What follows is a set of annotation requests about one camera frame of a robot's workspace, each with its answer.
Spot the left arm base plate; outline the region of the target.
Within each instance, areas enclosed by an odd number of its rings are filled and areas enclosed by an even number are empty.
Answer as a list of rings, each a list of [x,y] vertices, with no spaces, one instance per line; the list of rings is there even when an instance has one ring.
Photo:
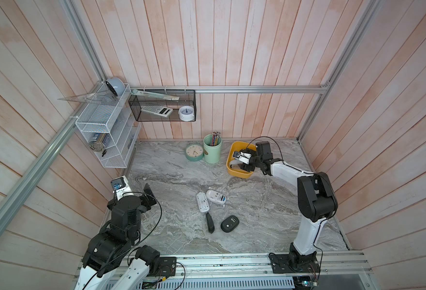
[[[149,264],[148,277],[171,277],[176,274],[177,258],[157,257]]]

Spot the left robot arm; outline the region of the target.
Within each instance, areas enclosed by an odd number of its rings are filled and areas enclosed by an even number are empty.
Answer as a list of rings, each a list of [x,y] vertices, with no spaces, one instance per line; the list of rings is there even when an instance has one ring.
[[[147,245],[139,246],[143,241],[142,214],[158,203],[148,184],[142,192],[129,187],[115,191],[115,198],[108,203],[111,219],[89,242],[75,289],[106,289],[121,262],[132,251],[135,257],[112,287],[114,290],[134,290],[147,276],[160,272],[160,252]]]

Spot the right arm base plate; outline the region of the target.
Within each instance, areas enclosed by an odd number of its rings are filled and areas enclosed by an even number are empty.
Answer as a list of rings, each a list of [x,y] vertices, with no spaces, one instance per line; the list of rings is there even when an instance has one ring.
[[[289,254],[269,253],[274,274],[291,273],[316,273],[320,271],[320,266],[316,258],[316,252],[311,255],[300,255],[290,252]]]

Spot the yellow storage box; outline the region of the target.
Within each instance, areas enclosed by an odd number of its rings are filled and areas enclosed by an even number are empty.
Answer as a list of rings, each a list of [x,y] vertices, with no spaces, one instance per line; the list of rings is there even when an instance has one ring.
[[[243,163],[233,158],[234,152],[239,152],[242,149],[251,149],[252,151],[256,151],[256,146],[243,141],[233,142],[226,160],[226,168],[230,175],[238,178],[248,179],[252,176],[253,172],[242,170],[240,165]]]

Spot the grey white mouse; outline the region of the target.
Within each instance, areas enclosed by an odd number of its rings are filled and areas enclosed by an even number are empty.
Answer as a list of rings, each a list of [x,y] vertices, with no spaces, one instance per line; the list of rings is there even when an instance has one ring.
[[[235,160],[238,160],[238,161],[240,161],[242,163],[249,164],[250,158],[252,157],[252,154],[251,153],[242,152],[242,151],[239,151],[239,152],[235,151],[232,154],[232,157]]]

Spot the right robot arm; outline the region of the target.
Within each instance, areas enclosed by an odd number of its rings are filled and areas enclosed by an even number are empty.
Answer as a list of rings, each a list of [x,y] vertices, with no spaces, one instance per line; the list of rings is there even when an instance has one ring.
[[[302,271],[315,263],[316,244],[322,229],[338,208],[328,175],[324,172],[308,172],[281,158],[274,158],[267,141],[257,143],[255,150],[235,151],[232,158],[241,163],[241,170],[253,172],[259,168],[264,175],[280,178],[296,187],[302,219],[297,237],[290,245],[287,264],[293,271]]]

